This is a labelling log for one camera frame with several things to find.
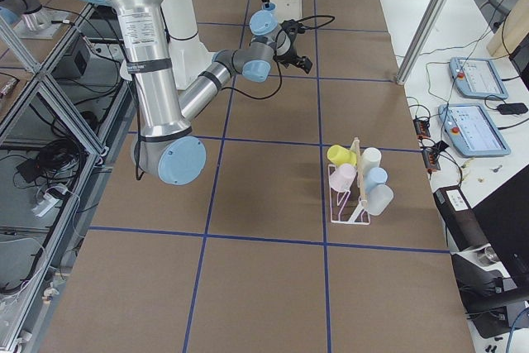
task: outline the tablet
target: tablet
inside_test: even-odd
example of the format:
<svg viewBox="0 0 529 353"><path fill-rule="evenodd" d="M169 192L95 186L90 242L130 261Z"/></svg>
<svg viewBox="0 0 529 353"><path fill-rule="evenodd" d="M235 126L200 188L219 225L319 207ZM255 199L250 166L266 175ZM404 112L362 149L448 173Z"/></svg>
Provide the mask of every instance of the tablet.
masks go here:
<svg viewBox="0 0 529 353"><path fill-rule="evenodd" d="M464 157L505 156L511 153L483 105L441 105L439 117L454 147Z"/></svg>
<svg viewBox="0 0 529 353"><path fill-rule="evenodd" d="M507 90L492 60L485 58L452 58L450 71L455 86L467 98L506 99Z"/></svg>

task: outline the yellow cup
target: yellow cup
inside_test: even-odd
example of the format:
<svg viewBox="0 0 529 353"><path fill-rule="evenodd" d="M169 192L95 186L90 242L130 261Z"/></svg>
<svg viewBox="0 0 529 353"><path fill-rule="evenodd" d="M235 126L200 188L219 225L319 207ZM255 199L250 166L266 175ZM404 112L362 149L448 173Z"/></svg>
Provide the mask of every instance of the yellow cup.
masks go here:
<svg viewBox="0 0 529 353"><path fill-rule="evenodd" d="M329 148L327 158L336 167L340 167L344 163L356 165L356 153L339 145L333 145Z"/></svg>

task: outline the translucent cup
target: translucent cup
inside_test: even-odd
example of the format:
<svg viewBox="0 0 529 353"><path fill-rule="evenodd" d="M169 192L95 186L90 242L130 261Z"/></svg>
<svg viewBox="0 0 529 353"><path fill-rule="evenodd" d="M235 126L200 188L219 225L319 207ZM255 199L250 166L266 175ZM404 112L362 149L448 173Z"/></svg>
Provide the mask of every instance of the translucent cup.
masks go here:
<svg viewBox="0 0 529 353"><path fill-rule="evenodd" d="M329 148L327 158L336 167L340 167L345 163L356 165L356 153L339 145L333 145Z"/></svg>
<svg viewBox="0 0 529 353"><path fill-rule="evenodd" d="M353 184L355 177L356 168L349 163L344 163L331 174L329 177L329 185L332 190L338 193L344 193Z"/></svg>
<svg viewBox="0 0 529 353"><path fill-rule="evenodd" d="M388 182L388 173L386 173L386 170L380 167L373 167L364 179L365 192L369 193L375 186L385 184L386 182Z"/></svg>
<svg viewBox="0 0 529 353"><path fill-rule="evenodd" d="M371 169L379 167L381 160L382 154L377 148L367 148L364 150L362 153L362 174L367 175Z"/></svg>
<svg viewBox="0 0 529 353"><path fill-rule="evenodd" d="M393 200L393 190L388 185L377 185L367 195L367 212L380 215Z"/></svg>

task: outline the white cup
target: white cup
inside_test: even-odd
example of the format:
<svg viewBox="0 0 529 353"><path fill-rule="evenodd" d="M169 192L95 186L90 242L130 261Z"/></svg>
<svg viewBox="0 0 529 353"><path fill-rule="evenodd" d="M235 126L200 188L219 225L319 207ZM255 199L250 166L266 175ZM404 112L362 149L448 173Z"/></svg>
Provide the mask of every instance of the white cup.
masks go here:
<svg viewBox="0 0 529 353"><path fill-rule="evenodd" d="M338 167L329 177L329 185L332 190L344 193L353 184L356 177L356 167L350 163L344 163Z"/></svg>
<svg viewBox="0 0 529 353"><path fill-rule="evenodd" d="M367 212L380 215L393 200L393 190L388 185L377 185L367 195Z"/></svg>
<svg viewBox="0 0 529 353"><path fill-rule="evenodd" d="M362 152L362 174L367 175L370 169L380 166L382 154L377 148L367 148Z"/></svg>

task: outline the white table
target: white table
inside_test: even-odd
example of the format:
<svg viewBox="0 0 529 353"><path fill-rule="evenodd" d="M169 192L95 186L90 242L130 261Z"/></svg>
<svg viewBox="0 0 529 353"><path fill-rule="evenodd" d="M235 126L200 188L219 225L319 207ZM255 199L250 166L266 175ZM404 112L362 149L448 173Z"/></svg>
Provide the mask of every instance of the white table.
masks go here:
<svg viewBox="0 0 529 353"><path fill-rule="evenodd" d="M400 64L412 41L413 35L419 25L423 13L430 0L381 0L384 15L388 25L389 33L392 37L393 49ZM439 48L463 46L480 38L488 29L478 6L474 0L448 0L441 12L422 53L430 52ZM436 51L431 55L422 55L413 68L410 78L405 84L406 94L415 97L421 105L427 107L432 115L438 113L437 108L444 104L438 98L431 96L427 92L427 72L428 62L448 62L455 56L467 57L472 53L472 57L490 57L486 50L486 45L492 37L489 32L481 41L469 45L464 49L451 49ZM502 78L517 76L517 71L512 66L508 58L494 61L496 68ZM448 98L452 88L452 80L448 64L431 64L428 67L431 77L432 92L442 98ZM508 102L525 103L529 105L529 92L520 79L505 82L509 93ZM416 103L413 99L408 99L410 105ZM462 98L453 88L450 103L483 103L482 100ZM415 115L416 107L411 108L412 115ZM498 112L490 111L492 119L497 126L510 126L527 117L529 114L521 116L502 116ZM419 109L419 116L426 116L426 111ZM431 119L430 131L432 138L439 141L441 137L441 121L439 117ZM465 196L472 207L481 202L491 192L499 188L518 171L529 164L529 122L512 129L502 131L502 135L511 148L509 156L498 158L480 158L468 161L457 154L451 148L447 151L454 156L459 165L466 162L464 169L465 179L461 185ZM450 138L443 134L443 140L450 144ZM440 160L441 171L436 172L431 177L431 190L436 191L439 187L457 184L459 172L455 165L449 160ZM498 345L497 352L504 352L507 345L507 338L503 341L494 341L493 338L484 340L469 322L469 328L474 340L476 352L484 351L488 345ZM516 331L511 346L511 353L527 353L529 346L529 330Z"/></svg>

